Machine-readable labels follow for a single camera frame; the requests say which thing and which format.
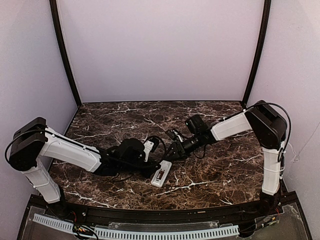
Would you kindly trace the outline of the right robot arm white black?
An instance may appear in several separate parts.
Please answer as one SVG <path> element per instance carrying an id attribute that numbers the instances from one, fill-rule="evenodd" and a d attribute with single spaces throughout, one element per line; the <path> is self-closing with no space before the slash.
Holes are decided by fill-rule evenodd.
<path id="1" fill-rule="evenodd" d="M 276 108 L 281 109 L 285 116 L 278 113 Z M 199 114 L 189 117 L 185 125 L 192 134 L 191 137 L 183 137 L 175 129 L 166 132 L 172 143 L 165 151 L 163 160 L 185 160 L 200 147 L 206 148 L 242 132 L 252 131 L 263 151 L 261 194 L 275 196 L 279 192 L 284 155 L 292 131 L 290 115 L 282 106 L 260 100 L 240 112 L 224 117 L 212 126 L 208 126 Z"/>

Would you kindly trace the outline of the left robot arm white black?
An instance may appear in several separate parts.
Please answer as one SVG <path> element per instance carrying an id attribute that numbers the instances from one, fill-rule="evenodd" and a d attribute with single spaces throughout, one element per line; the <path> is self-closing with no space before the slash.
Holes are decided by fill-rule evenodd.
<path id="1" fill-rule="evenodd" d="M 51 178 L 40 157 L 57 159 L 80 167 L 97 176 L 116 176 L 120 172 L 139 172 L 150 178 L 161 165 L 149 159 L 153 142 L 124 139 L 108 149 L 79 143 L 67 138 L 37 117 L 13 135 L 4 152 L 7 163 L 23 173 L 48 204 L 63 201 L 63 190 Z"/>

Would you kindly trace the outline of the white remote control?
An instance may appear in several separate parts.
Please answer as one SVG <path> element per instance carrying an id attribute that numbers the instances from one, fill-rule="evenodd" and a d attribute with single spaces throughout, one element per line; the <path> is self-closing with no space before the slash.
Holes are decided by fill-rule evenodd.
<path id="1" fill-rule="evenodd" d="M 151 180 L 151 185 L 161 188 L 168 176 L 168 173 L 172 167 L 172 163 L 170 161 L 163 160 L 160 163 L 160 169 L 158 169 Z"/>

